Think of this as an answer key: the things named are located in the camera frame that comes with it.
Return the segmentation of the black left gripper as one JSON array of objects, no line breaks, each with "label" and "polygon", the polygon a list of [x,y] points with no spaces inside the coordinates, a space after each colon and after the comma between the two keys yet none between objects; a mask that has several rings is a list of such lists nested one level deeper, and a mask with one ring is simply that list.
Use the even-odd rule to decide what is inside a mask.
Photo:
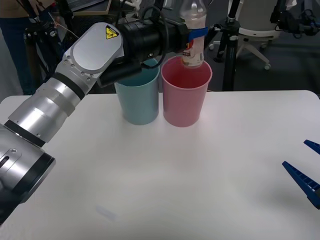
[{"label": "black left gripper", "polygon": [[196,38],[205,37],[208,34],[208,27],[188,29],[188,27],[179,21],[168,20],[168,53],[181,53],[187,48],[189,41]]}]

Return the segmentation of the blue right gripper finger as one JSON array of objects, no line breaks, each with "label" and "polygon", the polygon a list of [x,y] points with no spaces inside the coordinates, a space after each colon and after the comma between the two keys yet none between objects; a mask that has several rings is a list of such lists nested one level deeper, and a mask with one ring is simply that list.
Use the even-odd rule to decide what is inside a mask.
[{"label": "blue right gripper finger", "polygon": [[314,150],[316,153],[320,154],[320,145],[318,143],[310,141],[308,139],[306,139],[303,143]]},{"label": "blue right gripper finger", "polygon": [[297,168],[289,164],[287,161],[282,163],[282,166],[286,169],[292,179],[297,183],[301,190],[305,193],[307,199],[312,205],[320,208],[320,184],[299,171]]}]

